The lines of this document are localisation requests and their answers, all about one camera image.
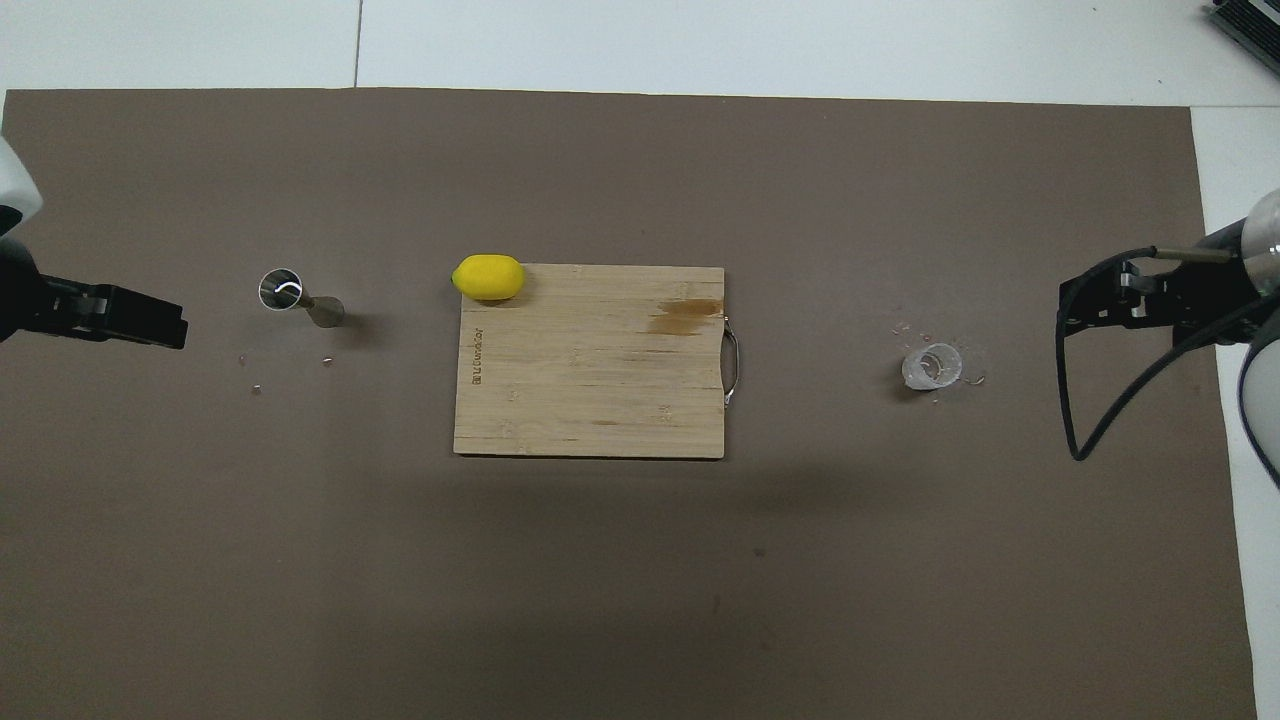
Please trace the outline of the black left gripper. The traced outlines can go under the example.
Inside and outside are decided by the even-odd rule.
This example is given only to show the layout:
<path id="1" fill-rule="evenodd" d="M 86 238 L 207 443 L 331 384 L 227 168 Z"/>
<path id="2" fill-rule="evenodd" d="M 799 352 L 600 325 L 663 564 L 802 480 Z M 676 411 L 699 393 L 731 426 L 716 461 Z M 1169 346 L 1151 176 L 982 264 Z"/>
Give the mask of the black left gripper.
<path id="1" fill-rule="evenodd" d="M 23 243 L 1 245 L 1 340 L 19 331 L 99 342 L 124 340 L 183 350 L 184 309 L 123 287 L 97 287 L 44 275 Z M 95 310 L 95 329 L 86 325 Z"/>

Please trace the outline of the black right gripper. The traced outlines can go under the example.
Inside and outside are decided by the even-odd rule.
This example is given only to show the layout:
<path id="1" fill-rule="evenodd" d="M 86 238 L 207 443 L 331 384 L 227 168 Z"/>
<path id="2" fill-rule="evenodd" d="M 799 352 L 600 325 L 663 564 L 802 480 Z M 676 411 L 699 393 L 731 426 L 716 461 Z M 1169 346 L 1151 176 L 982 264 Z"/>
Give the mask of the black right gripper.
<path id="1" fill-rule="evenodd" d="M 1197 247 L 1230 250 L 1239 256 L 1243 228 L 1228 225 L 1203 238 Z M 1152 301 L 1151 309 L 1171 322 L 1171 346 L 1261 297 L 1239 258 L 1220 264 L 1183 263 L 1161 277 L 1166 293 L 1164 300 Z M 1151 295 L 1151 277 L 1132 259 L 1116 261 L 1103 272 L 1103 292 L 1107 299 L 1074 299 L 1065 307 L 1065 331 L 1151 327 L 1143 300 Z M 1262 325 L 1263 309 L 1256 309 L 1193 347 L 1249 343 Z"/>

